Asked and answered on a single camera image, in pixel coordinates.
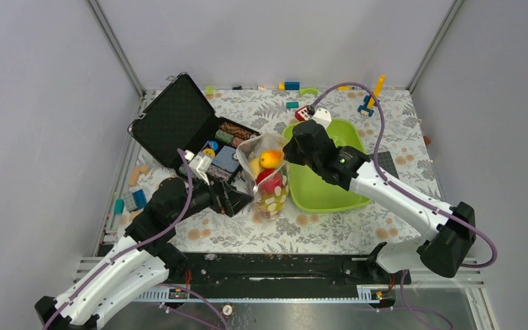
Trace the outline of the green plastic tray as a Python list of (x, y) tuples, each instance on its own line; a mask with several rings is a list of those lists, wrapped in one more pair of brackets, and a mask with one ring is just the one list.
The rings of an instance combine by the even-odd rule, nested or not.
[[(358, 129), (349, 121), (333, 119), (327, 129), (336, 146), (352, 146), (364, 152)], [(289, 192), (298, 208), (311, 213), (331, 213), (365, 207), (371, 200), (326, 183), (310, 168), (288, 166)]]

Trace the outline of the orange toy mango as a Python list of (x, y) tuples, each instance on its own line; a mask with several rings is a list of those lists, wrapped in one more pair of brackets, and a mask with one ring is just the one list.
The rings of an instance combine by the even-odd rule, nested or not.
[(283, 152), (279, 150), (263, 151), (258, 159), (258, 164), (264, 169), (278, 168), (283, 161)]

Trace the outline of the yellow toy lemon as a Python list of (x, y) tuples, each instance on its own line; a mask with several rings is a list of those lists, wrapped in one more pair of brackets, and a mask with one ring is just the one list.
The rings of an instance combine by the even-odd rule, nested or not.
[(254, 158), (249, 163), (250, 171), (253, 178), (257, 179), (260, 173), (263, 171), (263, 167), (260, 165), (259, 158)]

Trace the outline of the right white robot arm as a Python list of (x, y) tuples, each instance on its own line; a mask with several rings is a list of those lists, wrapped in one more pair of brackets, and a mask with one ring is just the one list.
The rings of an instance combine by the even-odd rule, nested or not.
[(381, 243), (373, 249), (366, 266), (373, 282), (384, 283), (394, 273), (419, 267), (445, 278), (456, 275), (475, 241), (471, 206), (431, 199), (386, 175), (363, 152), (336, 146), (313, 120), (293, 128), (283, 152), (291, 165), (307, 166), (324, 182), (377, 202), (418, 231), (416, 239)]

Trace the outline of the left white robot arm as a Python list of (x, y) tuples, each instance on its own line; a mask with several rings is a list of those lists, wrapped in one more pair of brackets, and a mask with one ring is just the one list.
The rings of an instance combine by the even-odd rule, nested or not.
[(165, 179), (105, 257), (57, 297), (34, 308), (45, 329), (101, 329), (151, 287), (188, 277), (186, 256), (170, 240), (175, 226), (205, 209), (233, 217), (253, 198), (226, 182)]

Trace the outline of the red toy apple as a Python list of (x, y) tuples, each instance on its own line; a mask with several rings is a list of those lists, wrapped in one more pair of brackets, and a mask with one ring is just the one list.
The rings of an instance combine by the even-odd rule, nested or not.
[(285, 186), (280, 170), (264, 169), (256, 179), (257, 191), (262, 195), (275, 193)]

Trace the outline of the clear zip top bag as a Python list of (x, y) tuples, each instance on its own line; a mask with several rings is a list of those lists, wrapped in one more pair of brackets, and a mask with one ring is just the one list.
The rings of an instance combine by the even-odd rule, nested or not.
[(242, 167), (253, 209), (262, 219), (277, 220), (289, 199), (288, 165), (283, 152), (287, 140), (264, 133), (238, 145), (236, 156)]

